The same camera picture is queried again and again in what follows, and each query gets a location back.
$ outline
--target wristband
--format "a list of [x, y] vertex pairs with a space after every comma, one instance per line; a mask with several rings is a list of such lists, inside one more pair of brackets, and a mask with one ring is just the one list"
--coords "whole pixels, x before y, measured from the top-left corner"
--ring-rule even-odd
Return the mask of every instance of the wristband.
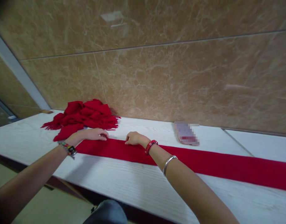
[[145, 153], [146, 153], [147, 155], [149, 155], [149, 150], [150, 150], [150, 148], [151, 148], [151, 146], [152, 146], [153, 144], [159, 145], [156, 140], [150, 141], [150, 142], [148, 143], [148, 145], [146, 146], [146, 150], [145, 150]]
[[74, 155], [77, 154], [78, 151], [76, 151], [76, 149], [73, 146], [70, 146], [65, 142], [62, 142], [60, 145], [62, 145], [65, 151], [67, 151], [67, 154], [74, 159]]

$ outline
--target white wood grain surface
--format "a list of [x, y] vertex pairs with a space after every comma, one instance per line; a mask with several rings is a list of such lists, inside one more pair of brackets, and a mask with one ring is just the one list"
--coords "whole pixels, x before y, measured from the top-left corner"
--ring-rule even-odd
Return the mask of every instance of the white wood grain surface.
[[286, 162], [286, 137], [225, 130], [259, 158]]
[[[53, 149], [57, 143], [52, 139], [59, 131], [40, 127], [56, 113], [38, 114], [1, 127], [0, 154], [30, 165]], [[109, 133], [111, 138], [122, 140], [129, 131], [138, 131], [163, 145], [248, 156], [219, 128], [200, 126], [194, 130], [200, 140], [198, 147], [180, 144], [169, 122], [122, 118], [119, 128]], [[78, 153], [75, 160], [66, 158], [54, 175], [176, 223], [198, 223], [156, 166]], [[286, 191], [199, 176], [241, 223], [286, 223]]]

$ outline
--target phone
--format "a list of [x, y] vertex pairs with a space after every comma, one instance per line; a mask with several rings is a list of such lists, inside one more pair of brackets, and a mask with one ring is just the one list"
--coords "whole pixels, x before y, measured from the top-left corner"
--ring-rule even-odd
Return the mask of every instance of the phone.
[[175, 121], [174, 128], [176, 131], [176, 135], [180, 143], [185, 145], [193, 145], [198, 146], [199, 140], [196, 137], [191, 126], [196, 126], [195, 124], [188, 124], [185, 121]]

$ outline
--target hand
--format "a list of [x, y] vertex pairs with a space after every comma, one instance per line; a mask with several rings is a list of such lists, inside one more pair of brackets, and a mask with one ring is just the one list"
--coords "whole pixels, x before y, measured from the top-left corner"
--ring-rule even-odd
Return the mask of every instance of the hand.
[[77, 132], [77, 134], [79, 134], [82, 137], [82, 139], [88, 139], [88, 140], [106, 141], [107, 138], [109, 137], [109, 133], [101, 128], [82, 130]]
[[126, 145], [138, 145], [138, 144], [140, 144], [144, 148], [146, 148], [146, 146], [150, 142], [149, 138], [147, 138], [144, 135], [139, 134], [138, 132], [128, 133], [125, 140], [126, 140], [126, 142], [125, 142]]
[[101, 128], [87, 129], [73, 133], [65, 142], [76, 147], [81, 141], [88, 140], [102, 140], [106, 141], [109, 133]]

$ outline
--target folded red scarf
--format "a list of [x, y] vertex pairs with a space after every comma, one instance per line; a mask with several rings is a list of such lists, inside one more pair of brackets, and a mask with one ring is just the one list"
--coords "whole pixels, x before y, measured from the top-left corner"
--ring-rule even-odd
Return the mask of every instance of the folded red scarf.
[[[103, 156], [130, 162], [155, 165], [142, 146], [125, 145], [125, 141], [84, 140], [77, 147], [79, 153]], [[236, 156], [217, 152], [161, 146], [196, 173], [286, 190], [286, 162]]]
[[97, 99], [86, 103], [82, 101], [69, 102], [64, 113], [59, 113], [54, 120], [43, 124], [47, 130], [61, 129], [54, 141], [67, 139], [70, 135], [81, 130], [84, 126], [113, 130], [118, 127], [118, 118], [113, 116], [108, 104]]

